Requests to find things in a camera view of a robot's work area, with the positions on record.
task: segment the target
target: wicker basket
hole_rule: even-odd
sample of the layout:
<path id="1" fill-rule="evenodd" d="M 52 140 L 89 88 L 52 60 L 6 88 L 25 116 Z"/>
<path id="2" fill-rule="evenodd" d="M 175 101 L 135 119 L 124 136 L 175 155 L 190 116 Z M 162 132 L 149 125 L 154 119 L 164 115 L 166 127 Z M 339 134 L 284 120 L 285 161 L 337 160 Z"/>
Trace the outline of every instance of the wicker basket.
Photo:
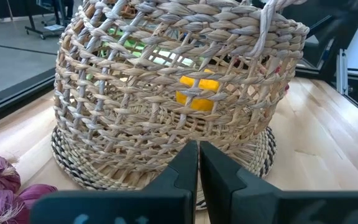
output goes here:
<path id="1" fill-rule="evenodd" d="M 242 164 L 259 159 L 242 152 L 267 128 L 308 33 L 274 13 L 289 0 L 274 2 L 260 10 L 233 0 L 133 1 L 128 19 L 125 0 L 113 8 L 84 1 L 62 34 L 55 82 L 57 131 L 72 168 L 107 189 L 135 189 L 190 139 Z M 201 89 L 200 80 L 219 88 Z M 212 109 L 193 109 L 199 99 Z"/>

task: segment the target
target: yellow object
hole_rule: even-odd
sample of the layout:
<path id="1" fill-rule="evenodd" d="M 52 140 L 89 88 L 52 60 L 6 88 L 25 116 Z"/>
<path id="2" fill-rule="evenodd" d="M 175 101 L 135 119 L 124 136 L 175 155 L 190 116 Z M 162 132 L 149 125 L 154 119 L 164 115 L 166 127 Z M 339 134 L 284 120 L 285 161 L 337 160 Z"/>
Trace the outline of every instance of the yellow object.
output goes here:
<path id="1" fill-rule="evenodd" d="M 194 78 L 188 78 L 186 76 L 182 76 L 180 78 L 180 83 L 184 83 L 189 86 L 193 86 L 194 84 Z M 202 90 L 212 90 L 216 92 L 218 90 L 219 83 L 214 80 L 200 80 L 200 83 L 198 84 L 198 88 Z M 187 96 L 177 91 L 177 102 L 181 104 L 186 103 Z M 206 99 L 193 99 L 191 102 L 191 108 L 194 110 L 200 110 L 200 111 L 210 111 L 212 110 L 212 107 L 214 105 L 214 102 L 211 100 Z"/>

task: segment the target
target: round woven mat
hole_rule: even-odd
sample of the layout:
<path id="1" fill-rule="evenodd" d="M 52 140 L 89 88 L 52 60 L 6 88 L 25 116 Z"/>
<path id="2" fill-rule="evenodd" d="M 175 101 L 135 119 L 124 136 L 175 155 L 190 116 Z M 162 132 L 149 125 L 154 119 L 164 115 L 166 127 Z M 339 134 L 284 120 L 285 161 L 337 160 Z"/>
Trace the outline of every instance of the round woven mat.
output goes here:
<path id="1" fill-rule="evenodd" d="M 90 190 L 139 190 L 145 187 L 159 173 L 148 174 L 142 179 L 142 174 L 108 176 L 101 173 L 103 166 L 94 166 L 80 157 L 75 150 L 70 149 L 62 132 L 56 127 L 52 133 L 53 156 L 58 165 L 78 184 Z M 258 134 L 243 149 L 229 154 L 231 158 L 243 165 L 253 174 L 264 178 L 272 168 L 277 148 L 270 127 Z M 197 210 L 205 209 L 204 195 L 201 188 L 200 175 L 198 179 Z"/>

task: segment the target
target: light wood surface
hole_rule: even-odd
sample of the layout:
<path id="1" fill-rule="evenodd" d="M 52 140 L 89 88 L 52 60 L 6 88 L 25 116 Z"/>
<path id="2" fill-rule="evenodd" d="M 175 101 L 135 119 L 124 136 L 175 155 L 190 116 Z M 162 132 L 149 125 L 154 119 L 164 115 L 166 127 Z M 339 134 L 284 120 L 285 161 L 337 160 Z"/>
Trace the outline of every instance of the light wood surface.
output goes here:
<path id="1" fill-rule="evenodd" d="M 22 189 L 80 189 L 52 157 L 53 93 L 0 120 L 0 155 L 20 158 Z M 326 83 L 295 78 L 270 123 L 278 154 L 266 180 L 283 190 L 358 190 L 358 108 Z M 196 223 L 209 223 L 198 212 Z"/>

